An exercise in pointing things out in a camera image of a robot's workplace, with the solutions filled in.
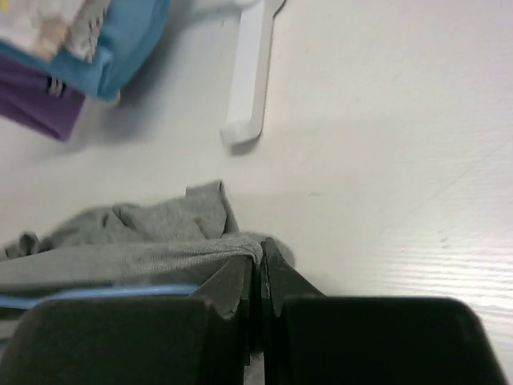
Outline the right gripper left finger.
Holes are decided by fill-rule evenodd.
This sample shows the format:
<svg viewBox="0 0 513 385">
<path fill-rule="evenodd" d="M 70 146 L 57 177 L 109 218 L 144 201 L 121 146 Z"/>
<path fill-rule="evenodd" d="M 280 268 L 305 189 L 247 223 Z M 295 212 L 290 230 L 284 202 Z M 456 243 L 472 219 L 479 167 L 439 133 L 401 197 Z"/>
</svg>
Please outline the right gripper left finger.
<svg viewBox="0 0 513 385">
<path fill-rule="evenodd" d="M 194 294 L 59 300 L 22 317 L 4 384 L 241 384 L 253 262 L 232 257 Z"/>
</svg>

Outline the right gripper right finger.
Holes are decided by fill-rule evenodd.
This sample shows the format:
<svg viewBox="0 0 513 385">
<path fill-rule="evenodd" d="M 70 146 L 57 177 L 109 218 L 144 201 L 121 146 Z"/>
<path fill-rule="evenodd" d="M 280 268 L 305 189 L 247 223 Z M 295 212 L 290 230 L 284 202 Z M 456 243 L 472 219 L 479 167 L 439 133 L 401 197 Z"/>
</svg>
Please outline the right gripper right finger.
<svg viewBox="0 0 513 385">
<path fill-rule="evenodd" d="M 453 298 L 323 294 L 262 243 L 267 384 L 505 384 L 483 324 Z"/>
</svg>

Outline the grey t shirt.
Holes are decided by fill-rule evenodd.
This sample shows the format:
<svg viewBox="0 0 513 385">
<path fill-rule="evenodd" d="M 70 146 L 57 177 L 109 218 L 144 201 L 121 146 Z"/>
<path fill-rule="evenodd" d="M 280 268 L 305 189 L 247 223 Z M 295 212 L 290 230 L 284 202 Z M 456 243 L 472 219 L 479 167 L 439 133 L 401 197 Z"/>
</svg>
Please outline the grey t shirt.
<svg viewBox="0 0 513 385">
<path fill-rule="evenodd" d="M 237 252 L 259 261 L 265 239 L 239 232 L 222 184 L 215 181 L 155 205 L 87 209 L 45 237 L 23 233 L 1 248 L 1 283 L 201 283 Z"/>
</svg>

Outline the light blue wire hanger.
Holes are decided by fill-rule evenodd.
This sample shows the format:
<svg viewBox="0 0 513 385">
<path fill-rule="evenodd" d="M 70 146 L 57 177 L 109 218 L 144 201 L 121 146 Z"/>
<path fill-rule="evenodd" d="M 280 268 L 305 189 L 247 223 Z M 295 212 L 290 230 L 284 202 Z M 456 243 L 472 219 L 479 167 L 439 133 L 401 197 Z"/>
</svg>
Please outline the light blue wire hanger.
<svg viewBox="0 0 513 385">
<path fill-rule="evenodd" d="M 159 295 L 189 295 L 198 289 L 196 285 L 172 284 L 160 286 L 116 286 L 90 289 L 63 290 L 38 298 L 22 298 L 2 295 L 1 308 L 11 310 L 30 310 L 40 303 L 59 300 L 89 300 L 103 298 L 131 298 Z"/>
</svg>

